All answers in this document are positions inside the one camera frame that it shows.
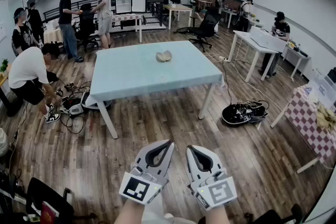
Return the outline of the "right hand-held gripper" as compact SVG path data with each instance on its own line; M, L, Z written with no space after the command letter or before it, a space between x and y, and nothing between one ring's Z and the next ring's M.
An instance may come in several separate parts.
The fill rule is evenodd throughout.
M222 168L221 160L214 152L201 146L189 145L186 148L186 157L188 170L194 181L190 184L190 189L206 211L237 198L233 177L227 175L226 168ZM214 174L201 179L200 172L213 171Z

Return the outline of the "beige glasses case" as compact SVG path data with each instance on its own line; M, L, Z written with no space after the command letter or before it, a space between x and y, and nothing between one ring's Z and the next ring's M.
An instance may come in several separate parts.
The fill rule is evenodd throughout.
M155 57L158 62L168 62L172 60L172 53L169 50L157 52Z

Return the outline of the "person's right forearm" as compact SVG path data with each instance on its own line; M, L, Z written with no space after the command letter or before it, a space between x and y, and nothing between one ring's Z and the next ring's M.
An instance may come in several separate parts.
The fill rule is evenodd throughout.
M198 224L230 224L224 205L207 211Z

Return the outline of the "person's left forearm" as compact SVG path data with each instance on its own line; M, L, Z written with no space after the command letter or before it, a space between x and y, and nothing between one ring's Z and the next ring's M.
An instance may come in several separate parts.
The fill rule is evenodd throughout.
M114 224L141 224L145 205L128 199L123 205Z

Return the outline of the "black basin of gear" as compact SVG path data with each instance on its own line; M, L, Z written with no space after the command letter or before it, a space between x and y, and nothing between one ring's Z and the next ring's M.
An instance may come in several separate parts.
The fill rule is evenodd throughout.
M231 127L247 123L260 123L268 115L267 107L260 101L233 103L222 111L222 120Z

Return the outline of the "white leg table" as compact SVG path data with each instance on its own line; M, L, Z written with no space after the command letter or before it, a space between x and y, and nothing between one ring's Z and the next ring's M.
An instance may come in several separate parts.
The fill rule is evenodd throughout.
M206 91L206 95L205 95L205 98L203 100L203 103L202 103L202 107L200 109L200 112L198 114L198 119L201 120L204 118L205 116L205 113L207 111L207 108L208 108L208 105L210 103L210 100L212 98L212 95L213 95L213 91L215 89L215 84L214 83L210 83L207 85L207 91ZM118 138L118 135L116 133L116 130L114 128L114 125L111 121L111 118L107 112L107 109L106 109L106 106L104 105L103 102L96 102L96 104L98 105L98 108L99 108L99 111L104 119L104 122L112 136L113 139L117 139Z

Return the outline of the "person's light shirt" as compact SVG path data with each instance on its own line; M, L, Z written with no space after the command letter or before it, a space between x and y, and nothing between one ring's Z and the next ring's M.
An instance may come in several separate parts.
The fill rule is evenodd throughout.
M143 215L141 224L197 224L191 220L187 220L180 217L164 217L156 214Z

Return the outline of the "light blue floral tablecloth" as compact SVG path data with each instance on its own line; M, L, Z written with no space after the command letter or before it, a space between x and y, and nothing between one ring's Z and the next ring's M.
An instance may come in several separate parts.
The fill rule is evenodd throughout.
M166 50L172 60L158 62L156 53ZM86 105L223 82L222 72L188 40L99 50Z

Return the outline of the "white floor device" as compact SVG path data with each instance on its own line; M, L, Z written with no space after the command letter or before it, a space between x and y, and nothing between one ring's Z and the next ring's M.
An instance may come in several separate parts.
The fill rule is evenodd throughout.
M68 109L65 108L64 106L61 106L59 109L59 112L62 114L70 115L70 116L76 116L76 115L80 115L83 113L83 107L81 104L75 104L69 107Z

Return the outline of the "table with checked cloth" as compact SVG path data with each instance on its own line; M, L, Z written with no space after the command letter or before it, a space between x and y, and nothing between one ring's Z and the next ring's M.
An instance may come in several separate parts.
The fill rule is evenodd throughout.
M142 14L119 14L119 15L112 16L113 23L134 20L135 21L135 32L139 33L140 43L142 43L142 21L143 21L142 19L143 19Z
M290 101L271 124L271 127L275 127L285 116L315 153L316 157L299 168L298 174L317 162L324 163L336 153L336 126L330 131L318 126L318 105L311 101L312 94L313 88L307 84L295 88Z

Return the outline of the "red booklet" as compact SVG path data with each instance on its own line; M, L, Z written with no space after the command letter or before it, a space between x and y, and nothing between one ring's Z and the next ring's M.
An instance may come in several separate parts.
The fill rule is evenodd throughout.
M48 202L43 201L41 206L40 224L56 224L59 212Z

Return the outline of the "black office chair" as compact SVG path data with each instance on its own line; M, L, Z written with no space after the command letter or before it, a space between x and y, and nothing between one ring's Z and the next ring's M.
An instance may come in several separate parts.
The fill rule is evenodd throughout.
M79 15L79 28L76 31L76 38L83 45L84 52L87 52L87 46L92 44L98 47L96 23L94 20L94 13L91 12L91 3L83 4L80 7L81 14Z
M196 39L190 38L189 41L200 44L202 51L205 52L204 44L212 48L212 44L207 42L207 38L215 35L215 27L219 23L221 15L216 7L210 7L198 27L188 27L188 32L196 36Z

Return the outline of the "clear plastic container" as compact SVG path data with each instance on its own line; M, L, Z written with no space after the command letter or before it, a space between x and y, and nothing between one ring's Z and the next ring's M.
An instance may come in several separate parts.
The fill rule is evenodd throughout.
M336 111L336 84L318 70L314 70L308 86L312 88L318 101L326 108Z

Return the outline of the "small white side table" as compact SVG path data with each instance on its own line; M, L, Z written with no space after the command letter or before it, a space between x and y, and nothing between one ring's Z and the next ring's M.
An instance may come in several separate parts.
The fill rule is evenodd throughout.
M307 71L311 57L308 56L305 52L302 52L299 47L291 47L289 44L286 45L281 55L283 61L287 61L294 66L294 70L290 76L290 79L293 80L299 67L301 68L299 70L300 76L303 77L304 73Z

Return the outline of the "table with cream cloth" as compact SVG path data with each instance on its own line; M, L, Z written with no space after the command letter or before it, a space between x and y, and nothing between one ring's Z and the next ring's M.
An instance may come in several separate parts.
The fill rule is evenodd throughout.
M64 42L60 28L44 31L44 43L62 44Z

